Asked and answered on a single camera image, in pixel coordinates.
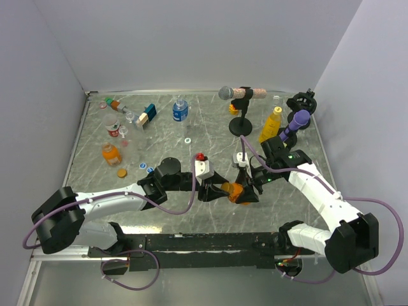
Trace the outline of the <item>small orange juice bottle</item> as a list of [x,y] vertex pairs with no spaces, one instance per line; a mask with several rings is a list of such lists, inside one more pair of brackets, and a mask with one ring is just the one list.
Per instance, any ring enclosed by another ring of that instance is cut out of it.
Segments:
[[232,203],[237,203],[238,197],[244,190],[241,184],[235,182],[225,182],[221,185],[221,189],[229,194],[228,199]]

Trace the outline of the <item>tall yellow juice bottle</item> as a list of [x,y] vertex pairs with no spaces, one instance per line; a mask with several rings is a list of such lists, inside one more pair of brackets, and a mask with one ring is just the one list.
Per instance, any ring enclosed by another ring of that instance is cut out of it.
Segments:
[[273,109],[273,112],[268,116],[265,125],[263,126],[263,129],[259,136],[259,143],[262,143],[265,140],[277,135],[278,130],[281,126],[281,115],[282,108],[276,106]]

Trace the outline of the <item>blue label water bottle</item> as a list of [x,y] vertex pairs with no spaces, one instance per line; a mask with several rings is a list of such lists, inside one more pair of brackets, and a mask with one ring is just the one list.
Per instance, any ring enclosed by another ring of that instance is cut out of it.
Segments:
[[189,112],[189,106],[186,100],[178,99],[173,104],[172,114],[173,120],[176,122],[182,122],[187,119]]

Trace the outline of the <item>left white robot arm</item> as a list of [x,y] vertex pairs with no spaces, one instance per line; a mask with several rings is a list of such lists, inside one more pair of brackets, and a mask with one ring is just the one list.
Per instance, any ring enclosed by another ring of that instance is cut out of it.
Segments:
[[31,216],[38,247],[45,254],[54,254],[71,245],[87,245],[105,250],[111,256],[121,255],[126,240],[114,222],[97,224],[97,219],[121,212],[142,211],[162,207],[168,191],[186,191],[193,201],[210,202],[228,194],[220,186],[227,179],[219,175],[207,157],[194,156],[192,170],[183,172],[181,163],[167,157],[135,184],[95,193],[76,193],[70,186],[58,189]]

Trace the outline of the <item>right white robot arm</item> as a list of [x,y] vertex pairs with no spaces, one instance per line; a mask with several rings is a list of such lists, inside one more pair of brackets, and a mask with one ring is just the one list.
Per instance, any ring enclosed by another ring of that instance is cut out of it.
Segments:
[[325,256],[338,273],[346,273],[379,254],[379,222],[373,214],[362,214],[336,191],[312,162],[296,168],[271,168],[256,153],[244,136],[242,147],[247,147],[269,173],[283,174],[317,210],[328,229],[318,229],[299,223],[286,230],[278,239],[279,249],[292,254],[299,247]]

